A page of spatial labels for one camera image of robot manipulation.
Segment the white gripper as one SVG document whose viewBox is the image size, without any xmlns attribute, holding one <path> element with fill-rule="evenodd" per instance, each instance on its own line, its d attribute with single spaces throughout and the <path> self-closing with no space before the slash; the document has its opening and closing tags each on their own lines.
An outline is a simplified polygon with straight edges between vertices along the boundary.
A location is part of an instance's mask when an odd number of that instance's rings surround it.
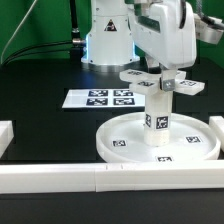
<svg viewBox="0 0 224 224">
<path fill-rule="evenodd" d="M 186 0 L 128 0 L 128 17 L 135 45 L 149 56 L 149 72 L 161 73 L 161 89 L 173 91 L 179 69 L 196 59 L 194 13 Z"/>
</svg>

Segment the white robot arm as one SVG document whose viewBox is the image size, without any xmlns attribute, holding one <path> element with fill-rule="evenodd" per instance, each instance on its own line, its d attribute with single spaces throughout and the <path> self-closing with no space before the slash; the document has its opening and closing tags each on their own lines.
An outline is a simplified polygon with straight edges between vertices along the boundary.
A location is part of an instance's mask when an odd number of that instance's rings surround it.
<svg viewBox="0 0 224 224">
<path fill-rule="evenodd" d="M 196 41 L 217 43 L 222 20 L 193 9 L 186 0 L 91 0 L 92 26 L 82 62 L 106 71 L 138 60 L 139 47 L 162 67 L 161 89 L 172 91 L 176 71 L 196 59 Z"/>
</svg>

